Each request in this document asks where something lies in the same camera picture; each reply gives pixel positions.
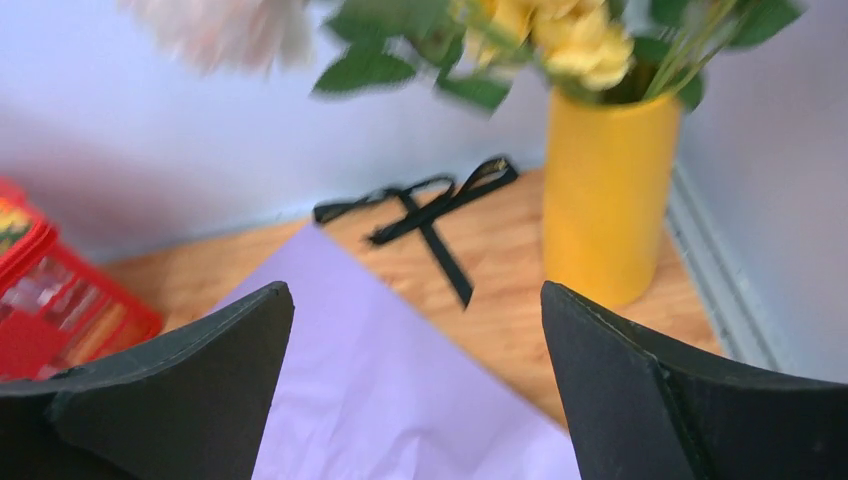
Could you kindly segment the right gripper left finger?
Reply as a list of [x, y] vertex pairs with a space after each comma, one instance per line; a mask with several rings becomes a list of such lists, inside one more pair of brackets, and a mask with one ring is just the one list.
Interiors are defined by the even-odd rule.
[[1, 387], [5, 479], [248, 479], [290, 338], [269, 283], [184, 327]]

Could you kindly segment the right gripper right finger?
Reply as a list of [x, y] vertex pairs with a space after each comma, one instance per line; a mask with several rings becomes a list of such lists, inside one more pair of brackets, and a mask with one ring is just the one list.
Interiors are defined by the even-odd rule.
[[688, 345], [548, 281], [542, 324], [585, 479], [843, 479], [847, 387]]

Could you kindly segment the purple wrapping paper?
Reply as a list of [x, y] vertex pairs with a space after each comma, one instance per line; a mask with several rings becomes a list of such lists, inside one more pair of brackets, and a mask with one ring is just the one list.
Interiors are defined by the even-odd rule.
[[257, 479], [576, 479], [564, 429], [307, 226], [228, 295], [287, 283], [294, 322]]

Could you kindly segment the black ribbon gold lettering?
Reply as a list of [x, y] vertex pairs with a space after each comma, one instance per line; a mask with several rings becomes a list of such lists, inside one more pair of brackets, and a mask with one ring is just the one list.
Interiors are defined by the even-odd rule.
[[324, 226], [351, 212], [396, 200], [406, 214], [399, 220], [375, 228], [365, 236], [374, 247], [389, 244], [418, 231], [433, 259], [466, 309], [474, 286], [435, 228], [435, 222], [469, 203], [501, 189], [520, 177], [519, 170], [506, 155], [491, 157], [478, 165], [463, 183], [448, 174], [427, 177], [417, 183], [389, 185], [359, 198], [319, 203], [312, 209], [313, 222]]

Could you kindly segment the pink artificial flower stem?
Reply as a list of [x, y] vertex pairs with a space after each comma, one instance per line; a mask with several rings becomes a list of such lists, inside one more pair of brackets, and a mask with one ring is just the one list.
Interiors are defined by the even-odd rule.
[[306, 1], [122, 1], [157, 47], [195, 71], [268, 75], [314, 56]]

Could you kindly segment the yellow artificial flower stem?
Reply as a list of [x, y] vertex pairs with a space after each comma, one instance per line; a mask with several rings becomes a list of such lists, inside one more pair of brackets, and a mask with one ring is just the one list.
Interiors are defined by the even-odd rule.
[[491, 113], [530, 66], [595, 102], [633, 60], [633, 38], [606, 1], [344, 1], [324, 26], [345, 49], [313, 87], [323, 96], [426, 74], [438, 92]]

